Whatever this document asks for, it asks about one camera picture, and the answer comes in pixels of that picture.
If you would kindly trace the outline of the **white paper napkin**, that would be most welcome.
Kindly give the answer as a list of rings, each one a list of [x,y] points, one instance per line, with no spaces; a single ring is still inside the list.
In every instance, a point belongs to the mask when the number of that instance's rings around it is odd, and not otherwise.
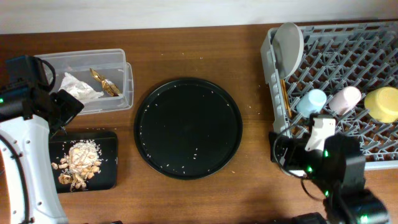
[[[89,84],[80,81],[68,72],[64,73],[60,89],[65,90],[82,103],[96,100],[104,95],[102,91],[95,91]]]

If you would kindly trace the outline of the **light blue cup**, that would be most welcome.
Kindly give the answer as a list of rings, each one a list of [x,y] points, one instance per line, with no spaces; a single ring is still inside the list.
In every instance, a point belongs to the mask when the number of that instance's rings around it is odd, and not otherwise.
[[[319,89],[310,90],[296,105],[296,110],[303,117],[309,118],[311,114],[319,113],[327,100],[326,94]]]

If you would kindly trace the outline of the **food scraps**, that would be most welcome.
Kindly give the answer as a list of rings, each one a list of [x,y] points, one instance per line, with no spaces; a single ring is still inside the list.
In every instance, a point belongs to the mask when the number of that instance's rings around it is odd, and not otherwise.
[[[51,162],[53,170],[60,170],[58,182],[69,185],[70,191],[86,190],[87,183],[100,173],[102,151],[94,140],[73,141],[68,153]]]

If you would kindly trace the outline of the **pink cup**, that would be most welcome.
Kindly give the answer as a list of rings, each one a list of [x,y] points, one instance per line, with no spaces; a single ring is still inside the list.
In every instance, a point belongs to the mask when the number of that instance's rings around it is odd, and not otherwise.
[[[338,115],[352,110],[361,100],[361,92],[354,86],[347,86],[333,96],[329,108]]]

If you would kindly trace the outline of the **yellow bowl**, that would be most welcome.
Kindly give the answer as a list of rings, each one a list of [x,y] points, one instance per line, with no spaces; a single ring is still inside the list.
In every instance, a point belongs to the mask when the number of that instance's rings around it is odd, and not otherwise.
[[[369,115],[383,123],[393,123],[397,120],[397,88],[385,86],[368,93],[364,106]]]

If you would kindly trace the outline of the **grey plate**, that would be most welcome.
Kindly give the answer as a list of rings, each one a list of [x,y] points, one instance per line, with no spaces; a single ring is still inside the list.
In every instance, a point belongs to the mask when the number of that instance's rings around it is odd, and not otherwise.
[[[302,31],[292,22],[282,24],[275,33],[272,46],[279,77],[280,79],[286,79],[300,65],[304,48]]]

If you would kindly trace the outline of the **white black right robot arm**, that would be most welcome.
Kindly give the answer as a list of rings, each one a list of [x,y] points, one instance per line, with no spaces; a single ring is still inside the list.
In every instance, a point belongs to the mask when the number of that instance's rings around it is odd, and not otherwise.
[[[288,138],[290,127],[269,133],[271,161],[289,175],[303,171],[300,181],[309,180],[324,194],[326,217],[313,212],[288,223],[390,223],[386,206],[365,188],[366,158],[359,141],[336,133],[332,116],[311,114],[305,124],[310,132],[303,138]]]

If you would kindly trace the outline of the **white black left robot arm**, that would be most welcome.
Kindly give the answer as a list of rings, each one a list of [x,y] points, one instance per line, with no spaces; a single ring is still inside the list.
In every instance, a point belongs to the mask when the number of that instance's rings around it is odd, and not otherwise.
[[[23,55],[6,61],[1,87],[1,155],[11,223],[68,223],[50,164],[49,140],[83,108],[65,90],[54,92],[48,61]]]

